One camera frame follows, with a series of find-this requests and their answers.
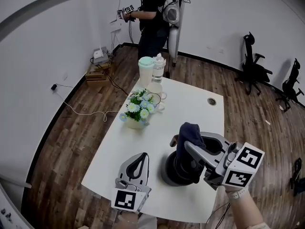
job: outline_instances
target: bottle cap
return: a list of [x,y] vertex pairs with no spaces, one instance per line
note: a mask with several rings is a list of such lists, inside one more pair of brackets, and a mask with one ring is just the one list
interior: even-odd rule
[[142,57],[139,60],[139,66],[143,68],[151,68],[153,67],[153,58],[151,57]]
[[163,66],[166,65],[166,60],[162,57],[160,53],[157,55],[157,57],[153,58],[153,61],[157,65],[163,65]]

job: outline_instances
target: plastic bottle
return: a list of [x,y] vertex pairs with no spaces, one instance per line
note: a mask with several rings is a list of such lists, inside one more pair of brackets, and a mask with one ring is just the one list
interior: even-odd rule
[[147,87],[152,82],[154,62],[151,57],[142,57],[139,60],[140,84]]
[[166,65],[166,60],[162,57],[161,54],[158,54],[157,57],[153,57],[153,74],[152,74],[152,81],[161,83],[162,81],[162,76],[164,73],[164,68]]

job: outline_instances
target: wristwatch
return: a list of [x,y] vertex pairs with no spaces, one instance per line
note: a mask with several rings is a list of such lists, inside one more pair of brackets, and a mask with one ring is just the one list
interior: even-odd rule
[[228,193],[226,192],[226,193],[228,195],[228,198],[231,200],[231,199],[238,199],[238,198],[242,197],[246,191],[248,191],[248,188],[244,187],[239,191],[228,192]]

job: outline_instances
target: table grommet hole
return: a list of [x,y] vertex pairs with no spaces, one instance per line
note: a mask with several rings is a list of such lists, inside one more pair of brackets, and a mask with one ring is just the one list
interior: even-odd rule
[[209,105],[215,106],[216,105],[216,100],[213,99],[213,98],[209,98],[208,103],[209,103]]

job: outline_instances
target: flower arrangement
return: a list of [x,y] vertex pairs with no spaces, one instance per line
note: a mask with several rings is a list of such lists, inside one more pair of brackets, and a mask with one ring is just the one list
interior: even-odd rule
[[146,89],[133,92],[127,107],[127,112],[120,114],[120,120],[126,122],[128,117],[140,122],[142,125],[149,125],[147,118],[149,114],[154,113],[155,105],[153,104],[153,96],[149,97]]

